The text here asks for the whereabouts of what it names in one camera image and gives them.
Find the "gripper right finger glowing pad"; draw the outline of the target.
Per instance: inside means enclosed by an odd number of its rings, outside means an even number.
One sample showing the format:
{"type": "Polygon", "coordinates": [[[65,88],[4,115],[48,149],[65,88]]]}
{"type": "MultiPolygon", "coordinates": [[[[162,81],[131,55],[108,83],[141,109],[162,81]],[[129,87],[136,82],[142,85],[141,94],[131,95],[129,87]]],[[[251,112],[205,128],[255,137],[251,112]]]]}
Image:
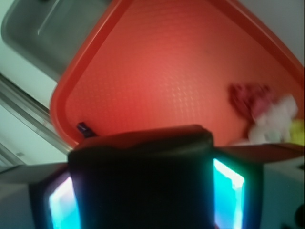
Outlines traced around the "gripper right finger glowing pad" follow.
{"type": "Polygon", "coordinates": [[[213,159],[216,228],[304,228],[303,146],[216,147],[213,159]]]}

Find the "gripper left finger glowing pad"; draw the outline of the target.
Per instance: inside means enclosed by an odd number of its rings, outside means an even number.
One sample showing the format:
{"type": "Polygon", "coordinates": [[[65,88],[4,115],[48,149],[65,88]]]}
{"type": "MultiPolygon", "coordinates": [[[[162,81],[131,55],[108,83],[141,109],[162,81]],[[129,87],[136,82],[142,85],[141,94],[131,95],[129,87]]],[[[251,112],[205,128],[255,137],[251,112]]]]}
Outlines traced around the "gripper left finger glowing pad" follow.
{"type": "Polygon", "coordinates": [[[66,163],[0,169],[2,229],[78,229],[80,213],[66,163]]]}

